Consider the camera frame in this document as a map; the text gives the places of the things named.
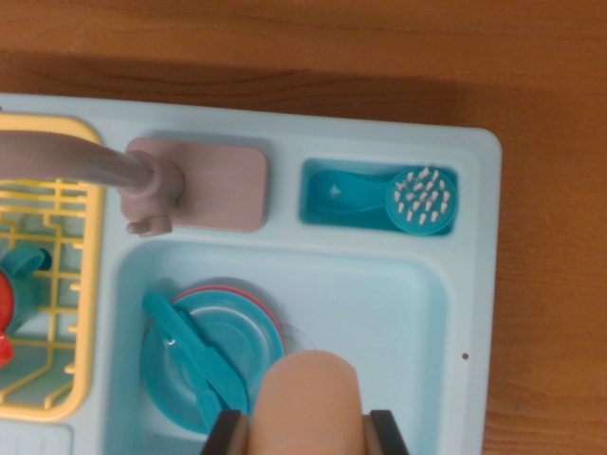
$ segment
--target yellow dish rack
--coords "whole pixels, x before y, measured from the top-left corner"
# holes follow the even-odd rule
[[[0,130],[61,133],[101,143],[73,118],[0,112]],[[103,187],[76,181],[1,181],[0,254],[31,241],[53,266],[38,271],[43,300],[11,342],[0,369],[0,418],[64,419],[90,389],[101,248]]]

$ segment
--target soap dish compartment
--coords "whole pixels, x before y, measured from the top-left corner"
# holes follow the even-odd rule
[[[309,225],[337,226],[347,228],[367,228],[400,232],[390,219],[384,207],[370,209],[362,212],[342,214],[329,213],[317,209],[308,201],[308,189],[311,178],[321,171],[344,171],[347,173],[358,173],[364,175],[370,181],[388,184],[395,176],[402,173],[408,166],[429,166],[439,169],[451,180],[455,188],[458,188],[457,173],[445,166],[436,163],[377,163],[368,161],[343,161],[334,159],[311,158],[303,164],[302,189],[300,200],[300,218]],[[432,234],[432,236],[448,235],[453,231],[457,216],[444,229]]]

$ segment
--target gray faucet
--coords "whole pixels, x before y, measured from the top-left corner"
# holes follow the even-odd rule
[[[173,162],[143,151],[120,154],[74,136],[0,131],[0,180],[45,178],[118,188],[127,230],[141,236],[173,230],[170,211],[184,187]]]

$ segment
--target wood grain surface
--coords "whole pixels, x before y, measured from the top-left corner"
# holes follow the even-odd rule
[[[607,453],[607,3],[0,2],[0,91],[489,129],[484,452]]]

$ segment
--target toy sink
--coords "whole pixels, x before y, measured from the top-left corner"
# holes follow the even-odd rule
[[[143,385],[151,321],[141,303],[218,282],[263,300],[290,352],[348,360],[363,410],[392,410],[413,455],[481,452],[501,163],[491,133],[110,100],[0,95],[0,105],[76,118],[118,151],[136,137],[241,145],[262,150],[270,168],[266,222],[249,233],[177,228],[141,239],[126,232],[118,193],[106,192],[90,392],[57,421],[0,419],[3,453],[198,454],[205,437],[168,420]],[[306,208],[315,171],[412,165],[456,176],[457,216],[444,235],[319,222]]]

